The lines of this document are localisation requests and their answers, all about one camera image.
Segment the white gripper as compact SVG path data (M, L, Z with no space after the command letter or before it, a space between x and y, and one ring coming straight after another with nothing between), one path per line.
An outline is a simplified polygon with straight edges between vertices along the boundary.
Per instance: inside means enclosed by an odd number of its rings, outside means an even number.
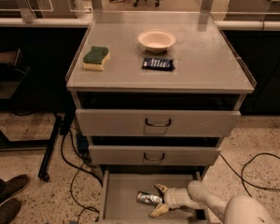
M191 198L186 188L167 188L163 184L155 184L154 187L163 195L164 203L159 203L149 214L155 218L167 213L170 208L176 209L181 206L190 207Z

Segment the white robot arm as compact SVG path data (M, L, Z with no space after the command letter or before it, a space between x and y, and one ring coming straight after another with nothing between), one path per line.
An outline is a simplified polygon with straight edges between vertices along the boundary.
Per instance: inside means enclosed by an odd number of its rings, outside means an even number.
M190 181L186 188L168 188L162 184L156 184L155 188L161 192L162 201L151 211L150 217L186 206L209 208L223 224L275 224L266 208L254 198L237 195L225 202L198 180Z

